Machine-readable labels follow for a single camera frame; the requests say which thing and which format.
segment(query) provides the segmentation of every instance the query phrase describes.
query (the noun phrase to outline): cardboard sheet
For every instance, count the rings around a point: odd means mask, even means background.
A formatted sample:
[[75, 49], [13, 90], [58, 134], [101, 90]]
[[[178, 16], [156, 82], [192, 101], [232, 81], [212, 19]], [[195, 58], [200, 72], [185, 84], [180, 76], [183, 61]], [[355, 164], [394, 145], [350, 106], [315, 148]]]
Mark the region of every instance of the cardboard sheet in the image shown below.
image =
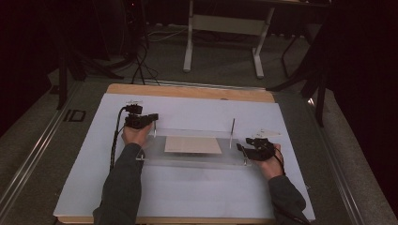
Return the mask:
[[216, 138], [168, 136], [164, 152], [221, 154]]

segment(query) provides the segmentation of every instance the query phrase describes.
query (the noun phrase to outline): gray sleeve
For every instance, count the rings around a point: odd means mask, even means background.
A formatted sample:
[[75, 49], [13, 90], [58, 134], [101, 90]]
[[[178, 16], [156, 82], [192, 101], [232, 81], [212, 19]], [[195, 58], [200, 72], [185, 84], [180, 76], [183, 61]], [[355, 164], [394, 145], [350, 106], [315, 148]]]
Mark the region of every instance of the gray sleeve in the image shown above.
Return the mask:
[[136, 156], [141, 146], [129, 143], [105, 180], [101, 205], [94, 210], [94, 224], [135, 224], [141, 200], [143, 161]]
[[309, 224], [302, 213], [305, 200], [287, 176], [276, 176], [268, 181], [268, 185], [278, 224]]

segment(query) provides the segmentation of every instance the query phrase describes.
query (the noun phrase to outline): white tabletop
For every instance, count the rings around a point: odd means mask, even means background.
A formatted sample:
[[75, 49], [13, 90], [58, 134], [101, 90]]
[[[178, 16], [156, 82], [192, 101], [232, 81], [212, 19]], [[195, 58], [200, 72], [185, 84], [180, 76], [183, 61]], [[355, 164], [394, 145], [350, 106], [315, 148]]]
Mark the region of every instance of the white tabletop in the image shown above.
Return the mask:
[[[54, 210], [60, 221], [91, 218], [100, 204], [109, 172], [115, 123], [119, 110], [142, 100], [143, 114], [158, 113], [158, 128], [230, 131], [250, 137], [260, 128], [282, 135], [269, 138], [282, 145], [285, 171], [307, 202], [304, 215], [314, 211], [304, 185], [281, 110], [277, 103], [105, 94]], [[116, 157], [123, 148], [119, 137]], [[256, 166], [200, 168], [145, 165], [138, 218], [273, 218], [268, 185]]]

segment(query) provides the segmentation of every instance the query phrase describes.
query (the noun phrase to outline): transparent plastic barrier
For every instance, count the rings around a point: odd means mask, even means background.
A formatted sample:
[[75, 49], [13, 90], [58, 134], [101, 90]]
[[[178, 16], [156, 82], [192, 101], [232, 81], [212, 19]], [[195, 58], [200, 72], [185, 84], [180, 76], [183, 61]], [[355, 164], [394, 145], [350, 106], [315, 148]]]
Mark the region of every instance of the transparent plastic barrier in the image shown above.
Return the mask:
[[[221, 149], [220, 154], [165, 152], [167, 137], [198, 137], [215, 138]], [[244, 153], [237, 150], [237, 143], [241, 139], [231, 139], [230, 132], [186, 130], [186, 129], [157, 129], [148, 136], [143, 152], [137, 155], [137, 160], [146, 161], [151, 165], [184, 166], [184, 167], [228, 167], [251, 166], [251, 162]]]

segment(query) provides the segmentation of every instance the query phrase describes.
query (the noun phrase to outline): black sensor device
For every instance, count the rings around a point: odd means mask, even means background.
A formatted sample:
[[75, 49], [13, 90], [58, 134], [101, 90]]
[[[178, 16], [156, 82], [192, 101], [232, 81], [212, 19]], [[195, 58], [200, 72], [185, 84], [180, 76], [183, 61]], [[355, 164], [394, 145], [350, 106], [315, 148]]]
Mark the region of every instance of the black sensor device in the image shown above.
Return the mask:
[[240, 143], [237, 143], [237, 150], [243, 152], [243, 155], [248, 159], [265, 161], [275, 156], [275, 146], [268, 139], [247, 138], [246, 143], [254, 146], [254, 149], [245, 148]]
[[129, 115], [125, 119], [125, 126], [130, 128], [141, 129], [159, 119], [157, 113], [141, 115], [143, 107], [137, 104], [126, 106], [126, 111]]

